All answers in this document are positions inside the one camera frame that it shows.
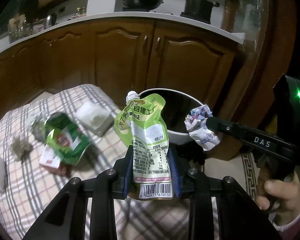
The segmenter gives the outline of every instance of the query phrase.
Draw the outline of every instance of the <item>crumpled plastic wrap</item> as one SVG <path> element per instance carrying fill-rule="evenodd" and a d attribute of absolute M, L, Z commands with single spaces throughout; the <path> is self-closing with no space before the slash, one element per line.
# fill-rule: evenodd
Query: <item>crumpled plastic wrap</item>
<path fill-rule="evenodd" d="M 199 144 L 204 151 L 211 150 L 220 143 L 220 138 L 207 126 L 207 118 L 212 116 L 208 105 L 199 106 L 186 116 L 185 125 L 190 137 Z"/>
<path fill-rule="evenodd" d="M 18 132 L 10 136 L 8 142 L 10 151 L 15 155 L 15 161 L 20 161 L 23 155 L 32 151 L 33 146 L 28 142 L 24 133 Z"/>
<path fill-rule="evenodd" d="M 46 138 L 44 134 L 44 122 L 47 120 L 48 113 L 41 111 L 37 115 L 31 115 L 27 120 L 27 128 L 34 135 L 34 138 L 46 144 Z"/>

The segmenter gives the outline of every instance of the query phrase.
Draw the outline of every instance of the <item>green package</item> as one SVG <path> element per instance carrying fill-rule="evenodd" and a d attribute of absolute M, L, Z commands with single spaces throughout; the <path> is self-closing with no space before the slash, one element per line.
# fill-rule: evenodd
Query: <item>green package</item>
<path fill-rule="evenodd" d="M 166 158 L 169 138 L 161 117 L 164 105 L 164 98 L 158 94 L 133 99 L 114 119 L 120 139 L 126 146 L 133 145 L 133 187 L 138 193 L 133 197 L 140 200 L 173 196 Z"/>
<path fill-rule="evenodd" d="M 62 162 L 76 165 L 91 145 L 76 123 L 62 112 L 51 114 L 44 122 L 47 144 Z"/>

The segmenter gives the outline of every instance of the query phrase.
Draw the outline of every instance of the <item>barcode number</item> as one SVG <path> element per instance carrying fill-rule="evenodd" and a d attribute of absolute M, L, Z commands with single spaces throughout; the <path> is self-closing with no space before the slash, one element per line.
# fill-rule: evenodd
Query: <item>barcode number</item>
<path fill-rule="evenodd" d="M 170 183 L 140 184 L 139 198 L 172 197 Z"/>

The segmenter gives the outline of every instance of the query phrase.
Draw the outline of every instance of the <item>plaid tablecloth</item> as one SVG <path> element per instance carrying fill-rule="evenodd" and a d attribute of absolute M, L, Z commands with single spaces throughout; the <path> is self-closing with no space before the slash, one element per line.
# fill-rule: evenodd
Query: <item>plaid tablecloth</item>
<path fill-rule="evenodd" d="M 8 147 L 12 133 L 26 131 L 29 115 L 42 110 L 48 113 L 63 111 L 73 120 L 74 112 L 86 101 L 109 107 L 115 115 L 119 112 L 113 101 L 98 87 L 87 84 L 64 90 L 48 99 L 34 102 L 8 112 L 0 121 L 0 156 L 7 163 L 8 186 L 0 193 L 0 223 L 13 239 L 22 239 L 44 208 L 69 179 L 52 175 L 39 165 L 44 145 L 28 133 L 34 150 L 22 162 L 14 161 Z M 85 154 L 72 169 L 72 177 L 82 180 L 94 178 L 112 168 L 114 162 L 124 157 L 126 147 L 114 128 L 102 137 L 82 130 L 95 143 L 98 153 Z M 118 239 L 185 239 L 188 226 L 188 201 L 137 201 L 131 198 L 114 200 Z M 88 206 L 86 239 L 89 239 L 90 212 Z"/>

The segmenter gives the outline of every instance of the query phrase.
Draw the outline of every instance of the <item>screw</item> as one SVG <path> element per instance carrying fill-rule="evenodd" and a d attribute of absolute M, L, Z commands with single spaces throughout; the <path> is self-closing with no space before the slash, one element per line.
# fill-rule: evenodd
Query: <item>screw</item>
<path fill-rule="evenodd" d="M 188 172 L 189 172 L 190 174 L 194 175 L 194 174 L 196 174 L 198 171 L 197 171 L 197 169 L 195 169 L 195 168 L 190 168 L 190 169 L 188 170 Z"/>
<path fill-rule="evenodd" d="M 81 179 L 79 177 L 73 177 L 71 180 L 70 180 L 70 183 L 71 184 L 77 184 Z"/>
<path fill-rule="evenodd" d="M 225 176 L 225 181 L 228 183 L 232 183 L 232 182 L 234 182 L 234 178 L 231 176 Z"/>
<path fill-rule="evenodd" d="M 115 174 L 115 169 L 108 169 L 108 170 L 106 171 L 106 174 L 108 174 L 108 175 L 113 175 L 113 174 Z"/>

